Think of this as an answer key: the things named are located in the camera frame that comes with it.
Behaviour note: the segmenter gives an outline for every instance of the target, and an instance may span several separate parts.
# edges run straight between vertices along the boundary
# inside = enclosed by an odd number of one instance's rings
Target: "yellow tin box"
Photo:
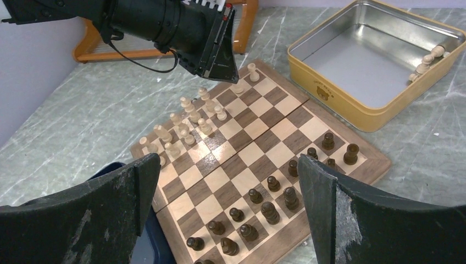
[[[355,1],[288,48],[291,79],[374,132],[447,74],[465,35],[385,3]]]

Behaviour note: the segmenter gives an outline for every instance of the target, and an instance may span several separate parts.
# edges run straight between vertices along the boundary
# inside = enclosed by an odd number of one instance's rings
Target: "dark wooden chess piece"
[[[346,147],[346,153],[343,155],[343,161],[348,165],[354,165],[358,161],[359,146],[351,143]]]
[[[209,228],[210,231],[212,231],[212,233],[216,235],[223,235],[223,233],[225,232],[225,226],[221,222],[218,222],[218,221],[214,221],[214,220],[210,221],[207,224],[207,227]]]
[[[230,216],[233,219],[233,221],[241,222],[245,218],[245,213],[243,213],[243,211],[241,211],[240,209],[233,207],[232,209],[230,209]]]
[[[259,236],[257,229],[250,224],[244,224],[240,227],[240,233],[246,241],[254,241]]]
[[[331,132],[325,133],[324,140],[322,141],[322,148],[325,150],[332,150],[334,147],[334,135]]]
[[[307,149],[307,155],[315,158],[316,160],[319,160],[319,157],[317,156],[317,150],[314,147],[310,147]]]
[[[264,200],[262,194],[260,194],[260,192],[258,192],[256,189],[249,190],[248,194],[251,202],[255,204],[260,204]]]
[[[235,256],[236,254],[238,254],[238,252],[240,252],[240,247],[238,246],[238,243],[234,242],[229,238],[220,239],[220,246],[222,252],[229,256]]]
[[[201,251],[202,249],[204,249],[204,240],[202,238],[190,237],[186,241],[186,245],[192,248],[192,250]]]
[[[267,178],[267,186],[269,190],[273,192],[280,190],[280,182],[274,176],[269,176]]]
[[[298,162],[294,159],[290,160],[288,163],[288,173],[292,177],[298,177]]]
[[[285,206],[290,210],[294,210],[299,206],[298,196],[296,195],[296,190],[293,187],[288,187],[283,191],[283,196],[285,197]]]
[[[263,203],[262,207],[260,208],[260,211],[269,224],[278,224],[278,222],[280,221],[280,215],[278,214],[278,211],[276,210],[273,203]]]

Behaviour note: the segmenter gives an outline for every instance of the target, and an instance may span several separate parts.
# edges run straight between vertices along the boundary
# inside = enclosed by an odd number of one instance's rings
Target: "chessboard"
[[[152,207],[177,263],[275,263],[306,240],[302,153],[367,184],[391,166],[261,60],[239,73],[236,85],[182,98],[184,112],[131,147],[162,160]]]

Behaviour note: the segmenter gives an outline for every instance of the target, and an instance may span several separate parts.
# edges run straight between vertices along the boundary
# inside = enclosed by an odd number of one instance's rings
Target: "marble table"
[[[286,49],[337,8],[267,8],[258,13],[249,52],[290,78]],[[466,29],[464,9],[411,12]],[[466,202],[466,62],[452,70],[375,133],[358,132],[392,161],[376,187],[409,199],[453,206]],[[168,69],[173,59],[143,63]],[[156,74],[130,62],[79,65],[0,150],[0,205],[67,189],[113,161],[132,160],[129,147],[155,124],[181,110],[181,96],[215,82],[178,67]],[[317,263],[309,239],[282,263]]]

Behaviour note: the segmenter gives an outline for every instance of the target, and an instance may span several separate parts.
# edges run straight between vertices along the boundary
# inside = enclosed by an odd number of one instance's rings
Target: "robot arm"
[[[202,78],[238,82],[232,49],[235,10],[206,0],[3,0],[2,22],[18,25],[82,17],[104,43],[124,34],[154,42],[162,53]]]

